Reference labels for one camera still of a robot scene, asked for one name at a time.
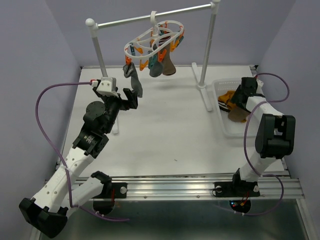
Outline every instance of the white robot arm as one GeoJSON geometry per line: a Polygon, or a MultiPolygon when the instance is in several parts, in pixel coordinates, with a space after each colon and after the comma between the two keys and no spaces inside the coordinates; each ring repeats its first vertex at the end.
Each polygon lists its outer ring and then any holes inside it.
{"type": "Polygon", "coordinates": [[[61,164],[39,192],[32,198],[24,198],[19,204],[25,220],[49,238],[62,231],[68,217],[78,207],[111,189],[112,179],[97,171],[71,194],[72,184],[109,141],[107,134],[111,132],[119,111],[138,107],[137,92],[124,88],[127,100],[121,99],[115,78],[103,77],[93,80],[91,85],[103,102],[94,101],[87,106],[84,124],[65,158],[65,164],[61,164]]]}
{"type": "Polygon", "coordinates": [[[238,198],[248,194],[259,197],[258,179],[277,159],[290,155],[294,149],[296,119],[274,109],[266,98],[257,93],[259,80],[243,77],[232,103],[260,122],[255,138],[255,152],[233,175],[232,181],[215,182],[212,193],[217,198],[238,198]]]}

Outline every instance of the plastic basket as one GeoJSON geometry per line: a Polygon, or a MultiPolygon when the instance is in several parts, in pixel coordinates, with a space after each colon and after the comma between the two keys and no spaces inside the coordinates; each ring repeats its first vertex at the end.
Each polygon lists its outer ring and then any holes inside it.
{"type": "MultiPolygon", "coordinates": [[[[219,117],[223,133],[227,137],[243,138],[245,134],[246,123],[233,122],[228,118],[228,113],[220,110],[218,97],[227,93],[230,90],[236,90],[241,84],[240,78],[225,78],[218,79],[212,82],[212,90],[214,95],[214,103],[219,117]]],[[[247,137],[255,137],[259,128],[259,122],[255,117],[250,120],[247,137]]]]}

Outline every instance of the gray cloth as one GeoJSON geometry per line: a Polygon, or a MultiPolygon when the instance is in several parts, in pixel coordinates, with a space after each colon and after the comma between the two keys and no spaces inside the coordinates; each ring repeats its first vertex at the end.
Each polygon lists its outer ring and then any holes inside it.
{"type": "Polygon", "coordinates": [[[170,75],[175,74],[177,70],[176,70],[175,65],[172,63],[172,61],[170,59],[170,44],[165,46],[164,49],[166,49],[166,54],[162,60],[162,63],[163,63],[162,74],[165,76],[170,76],[170,75]]]}
{"type": "Polygon", "coordinates": [[[149,75],[153,78],[159,77],[164,70],[164,65],[162,62],[158,62],[158,60],[155,61],[153,66],[150,69],[149,75]]]}
{"type": "Polygon", "coordinates": [[[132,87],[133,91],[137,92],[138,98],[142,98],[143,89],[142,89],[142,85],[139,81],[138,73],[137,73],[137,70],[136,70],[134,63],[131,62],[129,65],[126,64],[123,66],[122,69],[123,69],[124,77],[126,79],[131,77],[131,87],[132,87]]]}

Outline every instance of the purple wall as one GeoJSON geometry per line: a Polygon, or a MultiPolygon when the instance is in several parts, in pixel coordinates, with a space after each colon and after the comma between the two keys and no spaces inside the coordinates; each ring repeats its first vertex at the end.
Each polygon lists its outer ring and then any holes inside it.
{"type": "MultiPolygon", "coordinates": [[[[46,0],[75,58],[81,66],[99,65],[85,25],[111,22],[207,4],[210,0],[46,0]]],[[[295,0],[221,0],[213,34],[210,64],[259,64],[286,19],[295,0]]],[[[175,64],[202,64],[210,10],[172,15],[185,27],[184,40],[171,54],[175,64]]],[[[123,65],[126,43],[151,27],[150,21],[135,22],[99,31],[106,65],[123,65]]]]}
{"type": "MultiPolygon", "coordinates": [[[[37,126],[35,103],[45,87],[78,81],[80,69],[44,0],[1,1],[0,22],[0,238],[28,240],[31,226],[18,205],[43,186],[57,160],[37,126]]],[[[52,90],[40,103],[40,119],[58,146],[75,90],[52,90]]]]}
{"type": "MultiPolygon", "coordinates": [[[[267,50],[258,71],[282,76],[291,95],[277,109],[296,118],[295,146],[286,163],[300,178],[309,211],[320,236],[320,1],[297,0],[267,50]]],[[[267,99],[286,89],[277,79],[264,78],[267,99]]]]}

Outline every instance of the white tabletop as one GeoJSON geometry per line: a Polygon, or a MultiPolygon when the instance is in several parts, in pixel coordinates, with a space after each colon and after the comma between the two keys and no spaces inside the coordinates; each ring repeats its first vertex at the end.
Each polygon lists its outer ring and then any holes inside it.
{"type": "MultiPolygon", "coordinates": [[[[117,79],[119,93],[122,88],[130,88],[130,79],[124,77],[122,68],[109,68],[107,72],[117,79]]],[[[217,109],[206,111],[191,67],[177,67],[172,76],[152,78],[148,69],[138,71],[138,75],[143,87],[138,108],[120,111],[119,134],[108,135],[109,142],[81,177],[95,171],[112,177],[234,173],[246,163],[243,139],[223,135],[217,109]]],[[[249,66],[209,66],[205,81],[212,103],[213,80],[248,76],[252,76],[249,66]]],[[[80,82],[100,77],[99,69],[83,69],[80,82]]],[[[91,87],[78,87],[64,157],[80,132],[87,105],[97,100],[91,87]]],[[[247,144],[250,155],[254,138],[247,144]]],[[[278,160],[267,172],[283,170],[278,160]]]]}

